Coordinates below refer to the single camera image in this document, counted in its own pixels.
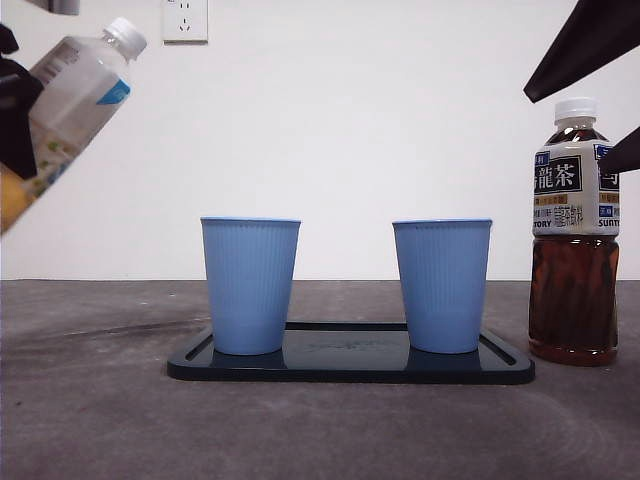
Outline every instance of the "bottle cap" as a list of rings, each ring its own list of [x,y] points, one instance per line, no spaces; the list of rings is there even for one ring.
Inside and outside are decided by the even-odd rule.
[[[592,117],[596,118],[596,100],[591,97],[568,98],[556,103],[556,122],[563,118]]]
[[[116,18],[104,31],[118,40],[125,54],[134,60],[147,46],[144,35],[126,18]]]

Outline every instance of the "gray table surface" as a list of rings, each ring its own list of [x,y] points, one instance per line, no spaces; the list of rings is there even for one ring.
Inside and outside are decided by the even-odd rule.
[[[526,351],[528,283],[484,325]],[[536,361],[516,386],[183,382],[209,321],[193,281],[2,283],[4,479],[638,479],[640,282],[610,367]],[[403,321],[392,281],[295,282],[290,319]]]

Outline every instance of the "white wall socket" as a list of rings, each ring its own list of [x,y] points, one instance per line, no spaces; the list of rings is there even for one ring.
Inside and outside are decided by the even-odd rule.
[[[209,0],[164,0],[164,43],[207,43]]]

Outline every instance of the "blue plastic cup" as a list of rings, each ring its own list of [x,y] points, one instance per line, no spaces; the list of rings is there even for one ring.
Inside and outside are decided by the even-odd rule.
[[[411,346],[434,353],[478,348],[489,219],[394,222]]]
[[[214,347],[260,355],[282,347],[299,220],[202,217]]]

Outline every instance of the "oolong tea bottle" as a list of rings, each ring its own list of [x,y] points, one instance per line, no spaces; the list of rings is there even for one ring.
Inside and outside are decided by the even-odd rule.
[[[596,102],[556,105],[555,134],[535,154],[529,345],[570,365],[611,363],[620,223],[619,176],[600,174],[609,141],[594,130]]]

